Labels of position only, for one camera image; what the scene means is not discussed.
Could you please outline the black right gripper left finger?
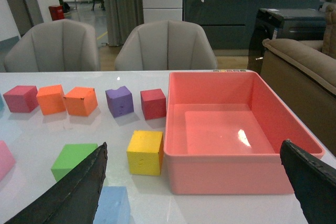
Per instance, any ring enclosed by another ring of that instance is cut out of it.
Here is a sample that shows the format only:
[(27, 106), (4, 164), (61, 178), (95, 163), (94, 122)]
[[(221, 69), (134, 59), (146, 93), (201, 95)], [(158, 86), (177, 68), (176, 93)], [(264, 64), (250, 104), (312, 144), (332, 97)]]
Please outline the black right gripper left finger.
[(7, 223), (93, 223), (106, 177), (103, 143)]

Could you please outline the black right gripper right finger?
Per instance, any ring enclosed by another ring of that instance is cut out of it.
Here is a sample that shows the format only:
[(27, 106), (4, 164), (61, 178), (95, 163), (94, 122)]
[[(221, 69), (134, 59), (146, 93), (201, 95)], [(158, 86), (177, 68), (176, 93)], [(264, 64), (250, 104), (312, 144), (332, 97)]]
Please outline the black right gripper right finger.
[(335, 168), (283, 141), (281, 163), (308, 223), (335, 223)]

